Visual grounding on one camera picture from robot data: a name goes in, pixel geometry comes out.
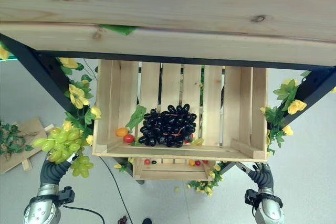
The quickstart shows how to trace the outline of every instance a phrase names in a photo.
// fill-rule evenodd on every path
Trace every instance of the shoe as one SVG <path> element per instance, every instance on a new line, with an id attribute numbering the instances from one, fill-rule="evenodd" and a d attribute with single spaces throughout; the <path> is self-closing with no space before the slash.
<path id="1" fill-rule="evenodd" d="M 150 218 L 146 218 L 143 220 L 142 224 L 152 224 L 152 221 Z"/>

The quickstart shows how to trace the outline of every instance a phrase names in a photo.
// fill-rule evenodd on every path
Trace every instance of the wooden plank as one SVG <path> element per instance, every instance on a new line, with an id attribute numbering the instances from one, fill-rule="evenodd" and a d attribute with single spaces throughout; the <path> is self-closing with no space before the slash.
<path id="1" fill-rule="evenodd" d="M 239 138 L 236 140 L 251 145 L 252 68 L 241 68 Z"/>
<path id="2" fill-rule="evenodd" d="M 36 116 L 31 118 L 23 123 L 18 125 L 18 128 L 22 132 L 37 132 L 36 136 L 25 136 L 26 144 L 32 144 L 32 142 L 40 137 L 47 137 L 47 134 L 41 125 L 39 118 Z M 14 168 L 18 164 L 22 163 L 29 157 L 35 155 L 41 150 L 41 148 L 37 147 L 32 149 L 29 152 L 23 151 L 21 153 L 15 153 L 10 157 L 10 160 L 7 161 L 3 155 L 0 156 L 0 173 L 5 173 L 8 170 Z"/>
<path id="3" fill-rule="evenodd" d="M 98 61 L 98 81 L 96 93 L 96 105 L 103 112 L 101 118 L 95 120 L 93 128 L 93 143 L 92 152 L 101 152 L 97 145 L 105 145 L 109 143 L 108 128 L 109 128 L 109 112 L 110 112 L 110 94 L 111 94 L 111 73 L 112 61 L 99 60 Z"/>
<path id="4" fill-rule="evenodd" d="M 37 50 L 336 65 L 335 42 L 295 38 L 147 28 L 124 36 L 88 24 L 3 21 L 0 32 Z"/>
<path id="5" fill-rule="evenodd" d="M 239 139 L 240 67 L 226 67 L 224 80 L 223 146 Z"/>
<path id="6" fill-rule="evenodd" d="M 162 65 L 161 110 L 167 110 L 168 105 L 176 107 L 180 98 L 181 64 L 164 63 Z M 162 163 L 174 163 L 173 159 L 163 158 Z"/>
<path id="7" fill-rule="evenodd" d="M 219 145 L 222 66 L 204 68 L 202 138 L 203 145 Z"/>
<path id="8" fill-rule="evenodd" d="M 250 146 L 245 143 L 241 143 L 236 140 L 231 141 L 231 146 L 242 153 L 246 154 L 247 156 L 254 158 L 254 159 L 263 159 L 265 158 L 265 151 L 259 150 L 257 148 L 254 148 L 253 146 Z"/>
<path id="9" fill-rule="evenodd" d="M 121 61 L 120 63 L 119 127 L 125 127 L 137 107 L 139 62 Z"/>
<path id="10" fill-rule="evenodd" d="M 266 158 L 267 122 L 260 112 L 267 104 L 267 69 L 253 68 L 251 146 L 264 151 Z"/>
<path id="11" fill-rule="evenodd" d="M 200 91 L 201 91 L 201 65 L 184 65 L 183 69 L 183 93 L 182 103 L 190 105 L 190 113 L 197 115 L 195 138 L 198 138 L 199 131 L 199 107 L 200 107 Z"/>
<path id="12" fill-rule="evenodd" d="M 108 124 L 108 147 L 122 143 L 122 138 L 116 136 L 116 129 L 119 127 L 119 104 L 120 104 L 120 82 L 121 66 L 120 61 L 111 61 L 111 79 L 109 99 L 109 124 Z"/>
<path id="13" fill-rule="evenodd" d="M 0 10 L 2 21 L 119 24 L 336 40 L 336 0 L 0 0 Z"/>

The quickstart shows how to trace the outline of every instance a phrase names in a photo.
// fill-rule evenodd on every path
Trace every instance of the grape bunch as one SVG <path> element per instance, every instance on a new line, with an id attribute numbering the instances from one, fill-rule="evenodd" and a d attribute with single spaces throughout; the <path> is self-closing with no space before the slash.
<path id="1" fill-rule="evenodd" d="M 150 113 L 143 116 L 143 126 L 140 132 L 143 134 L 138 139 L 140 144 L 155 146 L 165 144 L 167 147 L 181 147 L 183 142 L 191 143 L 192 133 L 195 132 L 196 114 L 189 113 L 189 104 L 184 106 L 168 106 L 167 111 L 161 113 L 151 109 Z"/>
<path id="2" fill-rule="evenodd" d="M 84 146 L 89 145 L 81 136 L 79 128 L 73 127 L 69 131 L 61 128 L 53 128 L 48 138 L 40 137 L 33 142 L 33 147 L 41 147 L 42 151 L 49 152 L 48 160 L 60 164 L 65 161 L 72 153 L 78 153 L 79 157 L 72 163 L 73 175 L 87 178 L 88 169 L 93 167 L 88 156 L 83 156 Z"/>

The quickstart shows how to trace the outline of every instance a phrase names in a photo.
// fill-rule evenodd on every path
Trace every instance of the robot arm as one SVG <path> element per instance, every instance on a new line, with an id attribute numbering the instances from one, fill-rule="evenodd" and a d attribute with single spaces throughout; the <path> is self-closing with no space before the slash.
<path id="1" fill-rule="evenodd" d="M 249 169 L 242 163 L 236 162 L 243 172 L 245 172 L 255 183 L 257 183 L 259 191 L 252 189 L 245 193 L 245 203 L 252 205 L 256 210 L 254 215 L 257 224 L 284 224 L 285 215 L 282 212 L 282 201 L 274 196 L 273 176 L 266 163 L 257 163 L 254 165 L 255 171 Z"/>
<path id="2" fill-rule="evenodd" d="M 23 224 L 57 224 L 60 220 L 59 207 L 74 201 L 75 193 L 71 187 L 59 191 L 59 181 L 69 169 L 77 154 L 56 165 L 46 159 L 40 174 L 40 188 L 24 212 Z"/>

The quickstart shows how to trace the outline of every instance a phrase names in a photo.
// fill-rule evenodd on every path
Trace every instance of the black metal frame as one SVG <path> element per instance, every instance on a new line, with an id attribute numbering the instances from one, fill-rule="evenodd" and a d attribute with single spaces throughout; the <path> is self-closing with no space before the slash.
<path id="1" fill-rule="evenodd" d="M 0 40 L 66 111 L 74 111 L 75 107 L 70 103 L 69 99 L 64 96 L 64 92 L 68 90 L 69 79 L 63 74 L 59 62 L 55 57 L 311 70 L 312 72 L 300 85 L 296 95 L 296 99 L 307 103 L 307 108 L 315 104 L 336 86 L 336 66 L 329 67 L 282 62 L 107 54 L 98 52 L 37 51 L 3 34 L 0 34 Z M 294 115 L 285 114 L 285 123 L 288 124 L 292 122 L 302 113 L 302 111 L 299 111 Z M 118 159 L 117 161 L 119 163 L 127 163 L 127 159 L 125 158 L 115 159 Z M 128 173 L 132 175 L 131 166 L 128 167 Z"/>

